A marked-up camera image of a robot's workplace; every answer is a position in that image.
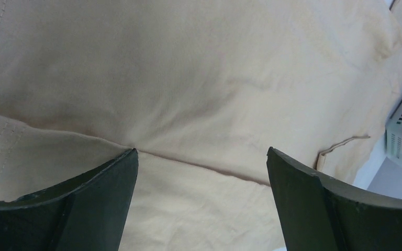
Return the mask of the beige t shirt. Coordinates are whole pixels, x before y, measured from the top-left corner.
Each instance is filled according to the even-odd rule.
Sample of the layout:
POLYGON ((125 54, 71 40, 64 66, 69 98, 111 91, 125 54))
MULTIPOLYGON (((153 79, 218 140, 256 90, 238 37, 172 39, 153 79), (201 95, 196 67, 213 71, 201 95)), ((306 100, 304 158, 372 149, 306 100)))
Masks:
POLYGON ((285 245, 273 147, 349 184, 402 87, 402 1, 0 1, 0 201, 127 150, 117 250, 285 245))

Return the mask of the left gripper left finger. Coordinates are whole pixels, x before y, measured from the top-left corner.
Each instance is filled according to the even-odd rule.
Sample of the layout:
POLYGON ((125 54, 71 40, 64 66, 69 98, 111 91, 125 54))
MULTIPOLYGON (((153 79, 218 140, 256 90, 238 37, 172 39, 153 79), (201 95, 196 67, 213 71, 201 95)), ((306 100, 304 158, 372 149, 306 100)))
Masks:
POLYGON ((138 175, 138 152, 52 187, 0 201, 0 250, 117 250, 138 175))

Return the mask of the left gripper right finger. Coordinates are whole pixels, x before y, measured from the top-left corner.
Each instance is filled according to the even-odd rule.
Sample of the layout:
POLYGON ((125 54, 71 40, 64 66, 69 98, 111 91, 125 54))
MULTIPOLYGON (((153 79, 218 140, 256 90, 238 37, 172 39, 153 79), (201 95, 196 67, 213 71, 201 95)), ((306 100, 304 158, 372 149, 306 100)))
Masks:
POLYGON ((349 185, 274 148, 267 171, 288 250, 402 250, 402 199, 349 185))

